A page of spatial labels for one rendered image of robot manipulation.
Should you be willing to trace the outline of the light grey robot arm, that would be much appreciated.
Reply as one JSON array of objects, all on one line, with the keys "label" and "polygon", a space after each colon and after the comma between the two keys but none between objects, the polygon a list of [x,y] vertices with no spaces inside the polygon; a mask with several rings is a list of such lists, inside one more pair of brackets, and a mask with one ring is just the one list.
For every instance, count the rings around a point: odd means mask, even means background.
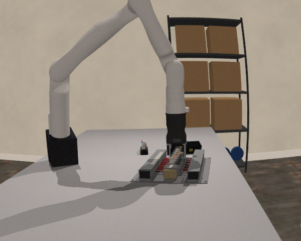
[{"label": "light grey robot arm", "polygon": [[70,135],[70,74],[88,56],[105,44],[126,24],[140,18],[149,41],[166,73],[166,100],[184,100],[184,67],[162,29],[150,0],[128,0],[115,14],[90,28],[64,56],[54,60],[49,69],[49,134],[55,138]]}]

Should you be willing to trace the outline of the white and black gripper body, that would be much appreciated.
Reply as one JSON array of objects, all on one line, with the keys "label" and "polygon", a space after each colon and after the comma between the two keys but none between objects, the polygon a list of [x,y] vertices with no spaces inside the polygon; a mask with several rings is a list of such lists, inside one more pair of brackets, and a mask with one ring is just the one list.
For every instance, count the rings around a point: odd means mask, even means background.
[{"label": "white and black gripper body", "polygon": [[186,143],[186,112],[189,108],[185,107],[185,100],[166,100],[167,144]]}]

